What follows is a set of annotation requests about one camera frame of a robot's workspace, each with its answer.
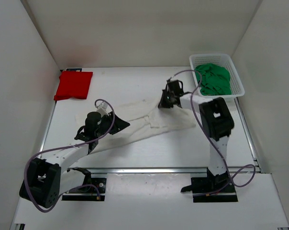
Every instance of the folded red towel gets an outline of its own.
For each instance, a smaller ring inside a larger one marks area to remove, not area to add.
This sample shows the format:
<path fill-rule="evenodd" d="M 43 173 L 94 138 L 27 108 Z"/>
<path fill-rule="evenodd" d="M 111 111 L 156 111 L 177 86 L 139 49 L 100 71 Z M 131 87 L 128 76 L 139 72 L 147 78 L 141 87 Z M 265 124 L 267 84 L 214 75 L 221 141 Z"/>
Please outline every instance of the folded red towel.
<path fill-rule="evenodd" d="M 86 99 L 92 72 L 63 71 L 59 76 L 59 86 L 54 101 L 69 99 Z"/>

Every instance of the white cloth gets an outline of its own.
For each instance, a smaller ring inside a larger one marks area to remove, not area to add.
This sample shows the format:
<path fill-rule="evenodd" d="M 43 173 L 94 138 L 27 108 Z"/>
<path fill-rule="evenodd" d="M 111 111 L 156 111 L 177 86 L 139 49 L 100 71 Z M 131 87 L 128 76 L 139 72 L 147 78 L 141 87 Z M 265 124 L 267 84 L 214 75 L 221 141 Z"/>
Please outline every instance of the white cloth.
<path fill-rule="evenodd" d="M 114 135 L 106 135 L 99 140 L 93 152 L 113 149 L 142 139 L 173 130 L 195 127 L 196 120 L 191 110 L 177 106 L 158 109 L 160 98 L 142 100 L 115 107 L 115 114 L 131 125 Z M 90 111 L 76 115 L 79 127 L 85 124 Z"/>

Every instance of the white basket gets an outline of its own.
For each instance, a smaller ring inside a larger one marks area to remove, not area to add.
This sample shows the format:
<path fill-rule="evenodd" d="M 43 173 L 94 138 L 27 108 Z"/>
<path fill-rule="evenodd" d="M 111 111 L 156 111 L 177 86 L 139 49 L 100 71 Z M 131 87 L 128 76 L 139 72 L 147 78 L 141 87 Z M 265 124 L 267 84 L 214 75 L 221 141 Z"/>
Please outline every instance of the white basket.
<path fill-rule="evenodd" d="M 231 75 L 231 91 L 232 95 L 217 95 L 217 96 L 204 96 L 200 92 L 200 88 L 198 88 L 198 94 L 205 98 L 217 98 L 223 97 L 225 100 L 231 100 L 235 97 L 241 97 L 245 94 L 245 89 L 240 81 L 236 68 L 232 62 L 232 59 L 227 54 L 194 54 L 189 57 L 191 69 L 195 69 L 198 65 L 212 63 L 218 66 L 222 66 L 226 68 Z M 193 78 L 195 80 L 196 86 L 198 85 L 198 81 L 196 78 L 195 72 L 192 72 Z"/>

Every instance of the green cloth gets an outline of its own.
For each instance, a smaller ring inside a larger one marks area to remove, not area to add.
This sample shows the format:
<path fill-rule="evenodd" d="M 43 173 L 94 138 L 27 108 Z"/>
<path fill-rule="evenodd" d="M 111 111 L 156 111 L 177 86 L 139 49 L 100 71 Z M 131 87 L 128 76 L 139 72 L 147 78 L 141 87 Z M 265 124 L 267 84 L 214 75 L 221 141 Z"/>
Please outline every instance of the green cloth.
<path fill-rule="evenodd" d="M 231 95 L 230 79 L 231 75 L 226 68 L 209 63 L 199 65 L 195 68 L 202 75 L 201 94 L 207 96 L 213 95 Z M 197 81 L 200 81 L 200 75 L 196 72 Z"/>

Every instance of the purple cable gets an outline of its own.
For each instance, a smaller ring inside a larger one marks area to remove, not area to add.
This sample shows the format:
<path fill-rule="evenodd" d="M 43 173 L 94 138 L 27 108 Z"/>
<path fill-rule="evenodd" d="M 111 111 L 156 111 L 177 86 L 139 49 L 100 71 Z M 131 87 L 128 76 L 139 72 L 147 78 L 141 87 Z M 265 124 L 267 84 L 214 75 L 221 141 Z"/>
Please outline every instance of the purple cable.
<path fill-rule="evenodd" d="M 230 171 L 229 171 L 229 168 L 228 168 L 228 166 L 227 166 L 226 160 L 224 159 L 224 157 L 223 157 L 222 153 L 219 151 L 219 149 L 218 149 L 218 148 L 215 146 L 215 144 L 212 142 L 212 140 L 210 139 L 210 137 L 205 133 L 204 128 L 203 128 L 203 126 L 202 126 L 202 124 L 201 124 L 201 122 L 200 122 L 200 120 L 199 120 L 199 118 L 198 118 L 198 116 L 197 116 L 197 114 L 196 114 L 196 110 L 195 110 L 194 105 L 193 105 L 193 101 L 192 101 L 193 94 L 194 94 L 194 93 L 196 92 L 196 90 L 201 86 L 201 83 L 202 83 L 202 75 L 201 75 L 201 73 L 198 72 L 197 70 L 187 69 L 187 70 L 182 70 L 182 71 L 174 74 L 173 77 L 175 77 L 176 75 L 178 75 L 178 74 L 180 74 L 180 73 L 189 72 L 189 71 L 191 71 L 191 72 L 197 72 L 197 73 L 200 75 L 200 81 L 199 81 L 197 87 L 196 87 L 196 88 L 194 89 L 194 91 L 191 93 L 191 97 L 190 97 L 190 103 L 191 103 L 191 108 L 192 108 L 193 114 L 194 114 L 194 116 L 195 116 L 195 118 L 196 118 L 196 120 L 197 120 L 197 122 L 198 122 L 198 124 L 199 124 L 199 126 L 200 126 L 200 128 L 201 128 L 201 130 L 203 131 L 204 135 L 206 136 L 207 140 L 210 142 L 210 144 L 215 148 L 215 150 L 217 151 L 217 153 L 220 155 L 220 157 L 221 157 L 221 159 L 222 159 L 222 161 L 223 161 L 223 163 L 224 163 L 224 165 L 225 165 L 226 172 L 227 172 L 228 175 L 230 176 Z M 235 177 L 238 173 L 240 173 L 243 169 L 248 168 L 248 167 L 253 167 L 253 174 L 252 174 L 250 180 L 249 180 L 248 182 L 246 182 L 245 184 L 243 184 L 243 185 L 237 185 L 237 184 L 235 184 L 235 182 L 234 182 L 234 180 L 233 180 L 234 177 Z M 194 196 L 205 196 L 205 195 L 211 195 L 211 194 L 217 193 L 217 192 L 223 190 L 223 189 L 224 189 L 226 186 L 228 186 L 230 183 L 233 183 L 233 185 L 236 186 L 236 187 L 238 187 L 238 188 L 245 187 L 245 186 L 247 186 L 249 183 L 251 183 L 251 181 L 253 180 L 253 178 L 254 178 L 254 176 L 255 176 L 255 173 L 256 173 L 256 168 L 255 168 L 255 166 L 254 166 L 253 164 L 247 164 L 247 165 L 241 167 L 237 172 L 235 172 L 235 174 L 234 174 L 232 177 L 230 176 L 230 181 L 229 181 L 228 183 L 226 183 L 222 188 L 220 188 L 220 189 L 218 189 L 218 190 L 215 190 L 215 191 L 212 191 L 212 192 L 208 192 L 208 193 L 196 194 L 196 195 L 194 195 Z"/>
<path fill-rule="evenodd" d="M 111 108 L 112 112 L 115 114 L 114 108 L 113 108 L 112 105 L 109 104 L 106 100 L 104 100 L 104 99 L 97 99 L 97 100 L 95 101 L 95 105 L 97 104 L 98 101 L 105 102 L 105 103 Z M 32 201 L 32 203 L 34 204 L 34 206 L 35 206 L 39 211 L 44 212 L 44 213 L 47 213 L 47 212 L 51 211 L 51 210 L 55 207 L 57 201 L 59 200 L 59 198 L 60 198 L 60 196 L 61 196 L 62 194 L 60 194 L 60 195 L 58 196 L 56 203 L 55 203 L 52 207 L 50 207 L 49 209 L 42 209 L 42 208 L 37 204 L 37 202 L 35 201 L 32 193 L 31 193 L 31 190 L 30 190 L 30 187 L 29 187 L 29 183 L 28 183 L 28 177 L 27 177 L 27 171 L 28 171 L 28 169 L 29 169 L 29 166 L 30 166 L 31 161 L 32 161 L 34 158 L 36 158 L 38 155 L 43 154 L 43 153 L 46 153 L 46 152 L 52 152 L 52 151 L 56 151 L 56 150 L 71 149 L 71 148 L 79 147 L 79 146 L 82 146 L 82 145 L 87 145 L 87 144 L 90 144 L 90 143 L 92 143 L 92 142 L 94 142 L 94 141 L 100 140 L 100 139 L 102 139 L 103 137 L 105 137 L 105 136 L 110 132 L 110 130 L 111 130 L 111 128 L 113 127 L 114 123 L 115 123 L 115 116 L 113 116 L 113 119 L 112 119 L 112 122 L 111 122 L 111 126 L 109 127 L 109 129 L 106 131 L 106 133 L 104 133 L 104 134 L 103 134 L 102 136 L 100 136 L 99 138 L 96 138 L 96 139 L 91 140 L 91 141 L 83 142 L 83 143 L 80 143 L 80 144 L 76 144 L 76 145 L 68 145 L 68 146 L 58 147 L 58 148 L 54 148 L 54 149 L 43 150 L 43 151 L 41 151 L 41 152 L 38 152 L 38 153 L 34 154 L 34 155 L 27 161 L 27 163 L 26 163 L 26 165 L 25 165 L 25 168 L 24 168 L 24 174 L 23 174 L 23 177 L 24 177 L 24 186 L 25 186 L 25 190 L 26 190 L 26 192 L 27 192 L 30 200 Z M 85 185 L 81 185 L 81 186 L 78 186 L 78 187 L 75 187 L 75 188 L 72 188 L 72 189 L 78 189 L 78 188 L 87 187 L 87 186 L 93 187 L 93 188 L 97 191 L 97 195 L 98 195 L 99 199 L 101 200 L 99 190 L 98 190 L 98 188 L 97 188 L 96 186 L 94 186 L 93 184 L 85 184 Z"/>

